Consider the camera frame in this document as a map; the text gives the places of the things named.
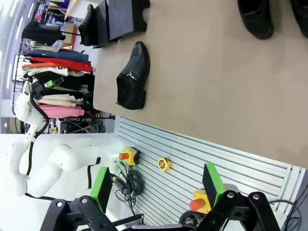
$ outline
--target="white slatted wall panel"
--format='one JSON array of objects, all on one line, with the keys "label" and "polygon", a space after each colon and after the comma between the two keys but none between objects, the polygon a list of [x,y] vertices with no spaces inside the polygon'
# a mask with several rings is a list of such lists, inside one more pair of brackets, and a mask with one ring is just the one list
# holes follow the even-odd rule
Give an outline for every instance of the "white slatted wall panel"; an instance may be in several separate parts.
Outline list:
[{"label": "white slatted wall panel", "polygon": [[[202,174],[206,162],[212,162],[224,183],[236,185],[248,195],[261,191],[268,200],[295,200],[305,173],[304,168],[270,160],[254,154],[195,139],[116,117],[115,136],[141,151],[136,169],[145,181],[135,209],[145,214],[150,225],[177,223],[189,209],[193,192],[203,188]],[[160,157],[168,157],[171,169],[161,172]],[[290,206],[272,206],[287,213]]]}]

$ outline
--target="red shirt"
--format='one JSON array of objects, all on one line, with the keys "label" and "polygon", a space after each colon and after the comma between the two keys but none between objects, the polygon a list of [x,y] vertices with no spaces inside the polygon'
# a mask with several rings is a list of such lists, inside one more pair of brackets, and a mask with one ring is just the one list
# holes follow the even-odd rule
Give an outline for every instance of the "red shirt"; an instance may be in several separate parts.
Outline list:
[{"label": "red shirt", "polygon": [[87,63],[82,63],[67,59],[42,58],[42,57],[33,57],[27,59],[34,63],[53,63],[58,67],[66,67],[69,71],[92,72],[92,66],[90,61]]}]

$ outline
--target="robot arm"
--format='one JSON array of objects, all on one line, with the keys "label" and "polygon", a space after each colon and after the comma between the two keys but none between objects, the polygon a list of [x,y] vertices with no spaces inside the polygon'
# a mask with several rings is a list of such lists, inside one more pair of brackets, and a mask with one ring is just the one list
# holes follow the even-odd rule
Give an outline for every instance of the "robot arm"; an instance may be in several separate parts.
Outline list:
[{"label": "robot arm", "polygon": [[29,148],[31,142],[36,141],[36,132],[43,127],[44,117],[30,102],[31,83],[24,84],[23,93],[16,101],[16,117],[31,125],[26,138],[12,144],[11,151],[7,154],[9,161],[9,175],[13,192],[17,196],[28,193],[34,197],[43,196],[60,178],[63,171],[74,172],[81,167],[99,164],[100,159],[106,160],[109,153],[124,151],[123,142],[111,142],[104,147],[84,147],[71,149],[66,144],[60,144],[51,154],[39,173],[33,177],[21,174],[19,171],[20,160]]}]

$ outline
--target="red button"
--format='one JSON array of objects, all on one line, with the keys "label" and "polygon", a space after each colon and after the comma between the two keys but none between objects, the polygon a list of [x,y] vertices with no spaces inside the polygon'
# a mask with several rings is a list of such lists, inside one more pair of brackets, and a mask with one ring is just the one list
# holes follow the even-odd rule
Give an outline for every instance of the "red button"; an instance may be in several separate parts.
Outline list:
[{"label": "red button", "polygon": [[120,160],[126,160],[126,159],[128,159],[128,154],[127,154],[127,153],[120,153],[120,154],[119,154],[119,159],[120,159]]},{"label": "red button", "polygon": [[204,200],[202,199],[193,200],[191,201],[189,206],[192,211],[197,211],[198,209],[202,208],[202,206],[204,206]]}]

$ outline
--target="shoe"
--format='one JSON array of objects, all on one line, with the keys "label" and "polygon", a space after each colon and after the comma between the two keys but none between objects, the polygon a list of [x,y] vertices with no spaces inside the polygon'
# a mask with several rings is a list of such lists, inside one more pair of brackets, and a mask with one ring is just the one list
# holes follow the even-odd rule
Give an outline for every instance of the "shoe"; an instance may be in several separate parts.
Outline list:
[{"label": "shoe", "polygon": [[269,39],[274,33],[270,0],[237,0],[246,29],[257,39]]},{"label": "shoe", "polygon": [[145,105],[144,86],[150,73],[150,56],[143,42],[137,42],[130,59],[119,76],[117,104],[130,110],[142,109]]},{"label": "shoe", "polygon": [[293,13],[302,34],[308,38],[308,2],[306,0],[290,0]]}]

